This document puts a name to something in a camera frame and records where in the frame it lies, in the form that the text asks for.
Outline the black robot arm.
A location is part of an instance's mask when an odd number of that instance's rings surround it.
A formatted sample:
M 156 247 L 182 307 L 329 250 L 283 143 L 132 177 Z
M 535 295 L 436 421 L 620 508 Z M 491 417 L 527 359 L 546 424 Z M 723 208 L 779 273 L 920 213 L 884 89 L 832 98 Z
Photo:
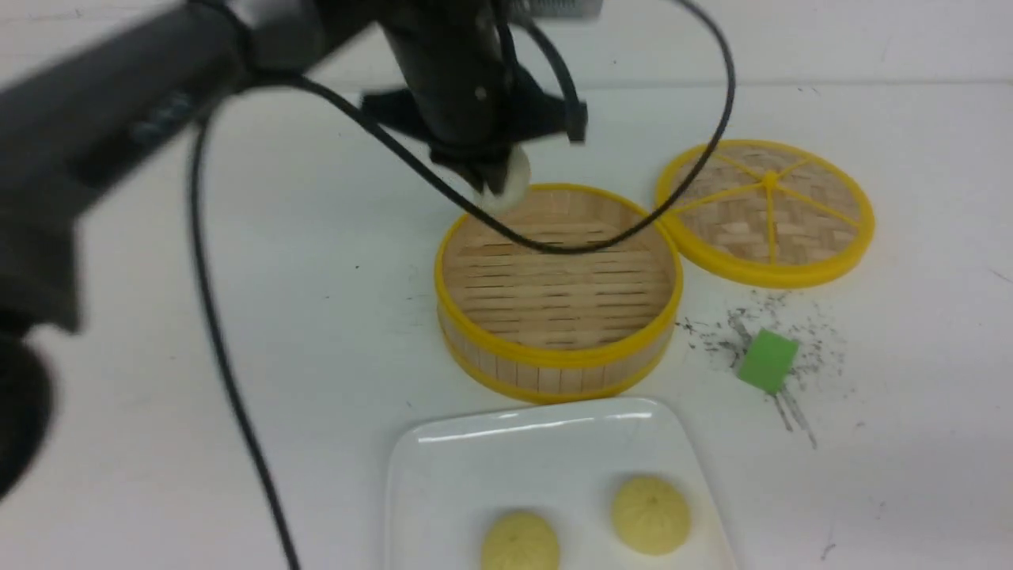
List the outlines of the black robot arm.
M 352 107 L 423 142 L 485 197 L 520 190 L 525 142 L 586 137 L 567 65 L 534 24 L 540 1 L 180 1 L 2 91 L 2 493 L 46 438 L 53 382 L 26 343 L 80 327 L 76 225 L 230 95 L 300 80 L 370 25 L 405 86 Z

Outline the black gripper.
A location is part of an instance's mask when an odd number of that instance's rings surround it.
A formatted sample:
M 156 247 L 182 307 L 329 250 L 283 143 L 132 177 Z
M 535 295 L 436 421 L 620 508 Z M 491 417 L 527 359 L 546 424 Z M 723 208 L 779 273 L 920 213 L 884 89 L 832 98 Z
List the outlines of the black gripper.
M 518 145 L 586 140 L 587 107 L 557 47 L 513 1 L 400 1 L 380 21 L 405 86 L 362 95 L 368 118 L 427 144 L 431 162 L 503 196 Z M 518 61 L 512 28 L 548 61 L 560 95 Z

